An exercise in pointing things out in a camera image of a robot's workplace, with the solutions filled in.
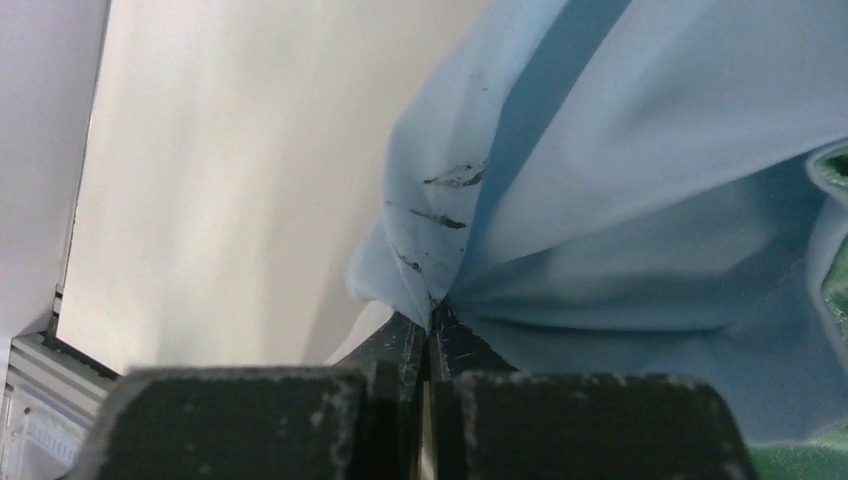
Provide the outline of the aluminium frame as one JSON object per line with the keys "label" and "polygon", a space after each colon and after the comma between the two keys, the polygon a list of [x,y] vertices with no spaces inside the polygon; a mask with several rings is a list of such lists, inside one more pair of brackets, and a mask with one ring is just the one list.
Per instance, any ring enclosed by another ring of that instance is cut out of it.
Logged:
{"label": "aluminium frame", "polygon": [[64,287],[47,326],[11,340],[1,403],[1,477],[63,479],[120,375],[58,337]]}

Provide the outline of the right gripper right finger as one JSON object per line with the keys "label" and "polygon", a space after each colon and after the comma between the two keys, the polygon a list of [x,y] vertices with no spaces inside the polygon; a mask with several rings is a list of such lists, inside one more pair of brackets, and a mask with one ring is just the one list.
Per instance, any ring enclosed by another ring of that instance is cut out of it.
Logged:
{"label": "right gripper right finger", "polygon": [[721,396],[679,375],[520,371],[440,305],[428,338],[440,479],[753,479]]}

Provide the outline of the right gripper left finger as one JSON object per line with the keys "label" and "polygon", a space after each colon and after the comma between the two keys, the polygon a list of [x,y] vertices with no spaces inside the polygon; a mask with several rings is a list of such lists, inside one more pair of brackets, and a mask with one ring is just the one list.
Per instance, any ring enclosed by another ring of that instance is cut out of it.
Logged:
{"label": "right gripper left finger", "polygon": [[408,479],[424,332],[400,314],[331,366],[151,368],[102,403],[73,479]]}

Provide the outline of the light blue pillowcase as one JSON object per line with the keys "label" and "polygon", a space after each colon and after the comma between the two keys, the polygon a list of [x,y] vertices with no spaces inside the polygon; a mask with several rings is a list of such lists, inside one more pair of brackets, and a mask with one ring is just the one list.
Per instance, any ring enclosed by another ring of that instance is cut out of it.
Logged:
{"label": "light blue pillowcase", "polygon": [[847,5],[493,1],[395,125],[351,294],[534,373],[671,373],[847,475]]}

